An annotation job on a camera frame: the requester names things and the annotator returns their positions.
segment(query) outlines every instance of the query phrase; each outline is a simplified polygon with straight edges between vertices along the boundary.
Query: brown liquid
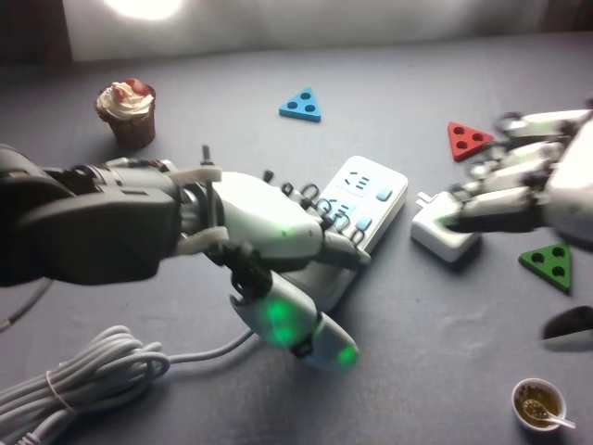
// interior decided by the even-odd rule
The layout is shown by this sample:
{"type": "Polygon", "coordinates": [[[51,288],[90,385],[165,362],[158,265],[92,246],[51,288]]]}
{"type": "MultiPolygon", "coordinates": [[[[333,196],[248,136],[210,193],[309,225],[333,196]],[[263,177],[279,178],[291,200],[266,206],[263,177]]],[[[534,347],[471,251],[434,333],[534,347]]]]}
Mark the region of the brown liquid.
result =
{"type": "Polygon", "coordinates": [[[560,408],[558,406],[558,402],[556,401],[556,397],[547,389],[536,387],[534,385],[523,385],[515,394],[515,408],[517,409],[517,413],[519,413],[525,422],[527,422],[529,425],[537,426],[539,428],[545,428],[546,426],[553,425],[550,422],[541,422],[539,420],[532,419],[525,413],[523,404],[529,399],[539,401],[552,414],[559,415],[560,408]]]}

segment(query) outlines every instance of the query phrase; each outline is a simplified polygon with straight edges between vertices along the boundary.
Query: robotic hand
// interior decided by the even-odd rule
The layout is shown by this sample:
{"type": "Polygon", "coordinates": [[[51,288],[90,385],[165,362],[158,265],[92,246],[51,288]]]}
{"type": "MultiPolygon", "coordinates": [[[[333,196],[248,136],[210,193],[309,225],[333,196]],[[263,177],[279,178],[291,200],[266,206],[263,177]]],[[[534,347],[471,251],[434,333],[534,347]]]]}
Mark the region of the robotic hand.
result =
{"type": "Polygon", "coordinates": [[[0,146],[0,286],[47,277],[94,286],[143,280],[160,262],[206,254],[228,267],[242,320],[273,345],[329,370],[352,366],[354,340],[280,273],[311,261],[355,270],[370,262],[318,213],[319,189],[300,193],[222,172],[209,159],[177,171],[167,161],[40,169],[0,146]]]}
{"type": "Polygon", "coordinates": [[[457,232],[547,226],[593,250],[593,111],[509,113],[496,127],[508,140],[470,165],[470,182],[451,187],[460,205],[440,221],[457,232]]]}

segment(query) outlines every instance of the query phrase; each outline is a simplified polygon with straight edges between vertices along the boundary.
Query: green triangle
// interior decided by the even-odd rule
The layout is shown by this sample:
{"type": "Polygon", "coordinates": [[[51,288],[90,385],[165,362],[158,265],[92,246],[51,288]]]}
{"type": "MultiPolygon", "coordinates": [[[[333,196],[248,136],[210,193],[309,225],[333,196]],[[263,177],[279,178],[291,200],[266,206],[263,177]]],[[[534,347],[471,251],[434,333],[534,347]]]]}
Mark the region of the green triangle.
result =
{"type": "Polygon", "coordinates": [[[571,293],[571,247],[555,244],[522,253],[519,262],[562,292],[571,293]]]}

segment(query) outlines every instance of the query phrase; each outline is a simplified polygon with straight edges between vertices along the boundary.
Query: blue triangle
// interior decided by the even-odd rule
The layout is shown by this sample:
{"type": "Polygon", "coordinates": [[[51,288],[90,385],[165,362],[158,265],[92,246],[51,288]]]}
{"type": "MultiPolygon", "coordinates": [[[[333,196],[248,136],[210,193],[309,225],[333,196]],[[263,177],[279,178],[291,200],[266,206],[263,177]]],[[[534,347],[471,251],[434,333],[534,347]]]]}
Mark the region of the blue triangle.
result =
{"type": "Polygon", "coordinates": [[[305,88],[298,95],[282,105],[278,112],[286,118],[304,119],[305,121],[319,122],[322,114],[317,105],[317,100],[310,88],[305,88]]]}

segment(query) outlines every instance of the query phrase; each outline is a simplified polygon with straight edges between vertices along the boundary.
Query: chocolate cupcake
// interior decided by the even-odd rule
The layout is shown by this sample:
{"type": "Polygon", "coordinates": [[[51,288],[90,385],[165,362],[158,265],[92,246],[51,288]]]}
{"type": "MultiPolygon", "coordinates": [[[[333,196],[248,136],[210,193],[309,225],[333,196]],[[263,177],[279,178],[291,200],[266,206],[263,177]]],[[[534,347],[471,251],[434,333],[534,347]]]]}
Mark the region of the chocolate cupcake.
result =
{"type": "Polygon", "coordinates": [[[95,110],[109,124],[119,146],[140,149],[155,138],[156,98],[149,84],[126,79],[105,88],[95,101],[95,110]]]}

